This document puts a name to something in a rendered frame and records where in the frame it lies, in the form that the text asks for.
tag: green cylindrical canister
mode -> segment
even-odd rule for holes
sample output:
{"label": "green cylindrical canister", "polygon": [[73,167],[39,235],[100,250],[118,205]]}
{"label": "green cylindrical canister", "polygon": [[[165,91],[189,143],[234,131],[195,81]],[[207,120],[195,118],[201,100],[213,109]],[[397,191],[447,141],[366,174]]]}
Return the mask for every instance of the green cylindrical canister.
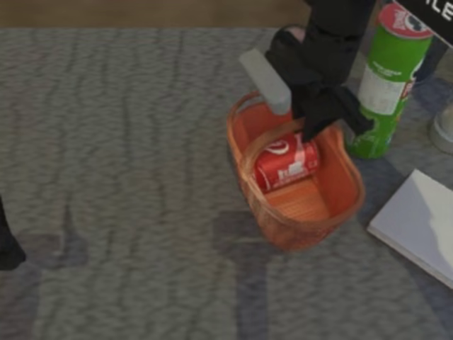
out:
{"label": "green cylindrical canister", "polygon": [[382,9],[358,94],[374,128],[346,140],[351,155],[378,158],[389,148],[431,39],[432,32],[400,5]]}

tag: red soda can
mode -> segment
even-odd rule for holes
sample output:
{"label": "red soda can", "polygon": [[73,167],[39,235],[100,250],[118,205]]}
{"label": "red soda can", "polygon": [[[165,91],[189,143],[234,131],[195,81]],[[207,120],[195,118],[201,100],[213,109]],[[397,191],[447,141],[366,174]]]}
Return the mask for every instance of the red soda can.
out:
{"label": "red soda can", "polygon": [[291,133],[271,143],[257,158],[255,179],[264,193],[312,175],[319,168],[319,152],[301,133]]}

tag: white book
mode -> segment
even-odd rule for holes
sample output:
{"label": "white book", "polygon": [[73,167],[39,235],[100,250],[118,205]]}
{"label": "white book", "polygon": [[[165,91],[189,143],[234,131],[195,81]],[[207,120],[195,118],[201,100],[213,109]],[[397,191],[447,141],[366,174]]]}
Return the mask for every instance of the white book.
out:
{"label": "white book", "polygon": [[453,289],[453,191],[414,170],[368,231]]}

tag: white label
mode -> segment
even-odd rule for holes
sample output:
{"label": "white label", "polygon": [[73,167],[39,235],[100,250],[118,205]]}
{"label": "white label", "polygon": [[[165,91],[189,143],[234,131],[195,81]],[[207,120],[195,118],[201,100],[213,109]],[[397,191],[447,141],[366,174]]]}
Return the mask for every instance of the white label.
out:
{"label": "white label", "polygon": [[405,82],[388,81],[381,78],[367,65],[358,98],[368,110],[381,115],[392,115],[405,86]]}

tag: orange basket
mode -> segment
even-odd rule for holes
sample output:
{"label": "orange basket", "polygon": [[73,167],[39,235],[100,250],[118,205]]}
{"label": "orange basket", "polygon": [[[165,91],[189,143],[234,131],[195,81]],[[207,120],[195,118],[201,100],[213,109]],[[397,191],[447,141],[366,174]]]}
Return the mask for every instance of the orange basket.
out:
{"label": "orange basket", "polygon": [[359,171],[343,146],[336,125],[321,132],[315,142],[321,166],[311,177],[263,194],[253,177],[260,153],[279,137],[303,127],[290,113],[274,115],[258,92],[244,96],[230,111],[228,141],[241,190],[265,237],[284,250],[318,244],[354,215],[363,204],[365,190]]}

